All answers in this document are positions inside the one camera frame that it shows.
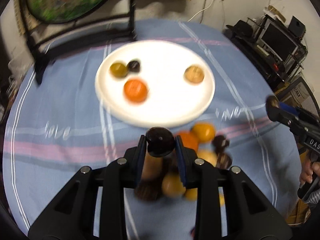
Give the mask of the operator right hand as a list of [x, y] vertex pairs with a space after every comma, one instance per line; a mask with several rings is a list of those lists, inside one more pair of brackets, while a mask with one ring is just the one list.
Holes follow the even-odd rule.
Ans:
[[312, 176], [316, 174], [318, 177], [320, 176], [320, 164], [319, 162], [312, 163], [310, 159], [305, 159], [302, 164], [302, 172], [299, 177], [299, 181], [301, 185], [305, 183], [311, 184], [313, 182]]

